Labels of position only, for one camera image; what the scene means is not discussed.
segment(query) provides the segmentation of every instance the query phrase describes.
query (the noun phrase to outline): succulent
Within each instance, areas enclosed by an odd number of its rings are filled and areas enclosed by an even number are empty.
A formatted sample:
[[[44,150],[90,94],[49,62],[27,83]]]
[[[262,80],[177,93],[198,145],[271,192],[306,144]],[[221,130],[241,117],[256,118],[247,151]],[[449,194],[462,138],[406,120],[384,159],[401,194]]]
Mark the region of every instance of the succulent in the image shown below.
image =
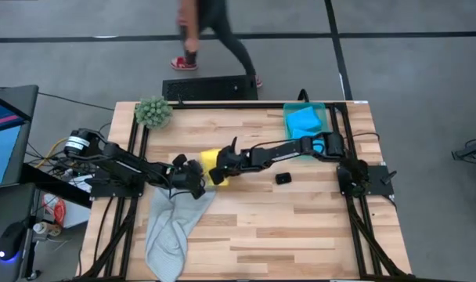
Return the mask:
[[[172,107],[163,98],[141,99],[141,103],[135,108],[137,123],[145,125],[148,129],[160,129],[165,127],[172,116]]]

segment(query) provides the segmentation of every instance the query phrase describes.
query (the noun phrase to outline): concrete floor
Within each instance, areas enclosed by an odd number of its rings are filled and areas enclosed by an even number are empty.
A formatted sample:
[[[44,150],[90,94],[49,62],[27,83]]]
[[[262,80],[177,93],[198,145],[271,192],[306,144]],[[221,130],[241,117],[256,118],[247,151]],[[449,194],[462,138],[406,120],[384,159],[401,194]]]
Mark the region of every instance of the concrete floor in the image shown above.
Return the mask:
[[[333,0],[340,32],[476,31],[476,0]],[[173,0],[1,1],[0,38],[176,34]],[[230,0],[236,32],[329,32],[320,0]],[[260,99],[343,99],[330,39],[245,40],[265,86]],[[476,166],[450,150],[476,138],[476,38],[343,39],[354,99],[369,100],[393,183],[413,272],[476,281]],[[175,73],[179,42],[0,43],[0,86],[113,107],[159,96],[164,79],[241,74],[216,41],[201,44],[200,69]],[[40,96],[30,141],[46,152],[112,113]],[[40,281],[71,278],[85,228],[55,254],[41,247]]]

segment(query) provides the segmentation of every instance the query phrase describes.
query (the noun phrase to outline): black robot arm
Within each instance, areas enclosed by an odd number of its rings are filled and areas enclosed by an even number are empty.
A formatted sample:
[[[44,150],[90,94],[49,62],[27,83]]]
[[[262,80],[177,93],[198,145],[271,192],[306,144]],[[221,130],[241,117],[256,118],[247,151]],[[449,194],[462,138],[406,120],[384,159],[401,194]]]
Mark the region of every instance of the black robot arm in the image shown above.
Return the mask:
[[[72,131],[64,153],[77,163],[93,163],[126,186],[141,177],[153,186],[188,190],[195,199],[205,193],[203,169],[197,161],[187,161],[183,154],[172,164],[148,162],[108,142],[99,132],[83,128]]]
[[[323,140],[323,144],[315,144],[316,140]],[[283,143],[273,148],[263,148],[261,145]],[[212,181],[218,185],[229,176],[237,176],[245,172],[260,172],[271,167],[277,161],[284,161],[292,157],[309,155],[320,161],[337,162],[344,158],[344,140],[337,132],[322,132],[316,136],[305,136],[300,139],[261,143],[250,149],[235,153],[236,137],[231,146],[219,151],[215,168],[209,171]],[[321,152],[315,150],[321,146]]]

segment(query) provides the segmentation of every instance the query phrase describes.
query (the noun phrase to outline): sneaker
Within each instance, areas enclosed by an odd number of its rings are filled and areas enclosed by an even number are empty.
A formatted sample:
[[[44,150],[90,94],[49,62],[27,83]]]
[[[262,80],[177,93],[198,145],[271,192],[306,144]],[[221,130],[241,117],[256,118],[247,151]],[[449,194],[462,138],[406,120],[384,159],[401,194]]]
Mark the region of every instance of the sneaker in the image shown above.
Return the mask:
[[[172,66],[174,70],[177,70],[177,71],[194,71],[198,68],[198,65],[195,63],[194,64],[186,63],[186,58],[184,57],[177,57],[172,59],[172,61],[170,62],[170,65]]]
[[[255,85],[258,89],[262,87],[262,80],[259,78],[258,75],[255,75]]]

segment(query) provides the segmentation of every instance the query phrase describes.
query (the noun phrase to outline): person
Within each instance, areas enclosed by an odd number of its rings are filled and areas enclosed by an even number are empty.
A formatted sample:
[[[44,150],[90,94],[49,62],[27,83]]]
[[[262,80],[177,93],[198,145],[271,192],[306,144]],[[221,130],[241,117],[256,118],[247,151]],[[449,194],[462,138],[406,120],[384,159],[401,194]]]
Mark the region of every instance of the person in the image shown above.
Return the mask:
[[[262,81],[255,72],[247,49],[231,31],[225,0],[181,0],[178,25],[184,41],[185,55],[171,61],[174,69],[194,71],[198,68],[198,38],[200,33],[209,27],[217,39],[241,62],[247,75],[255,78],[257,87],[262,87]]]

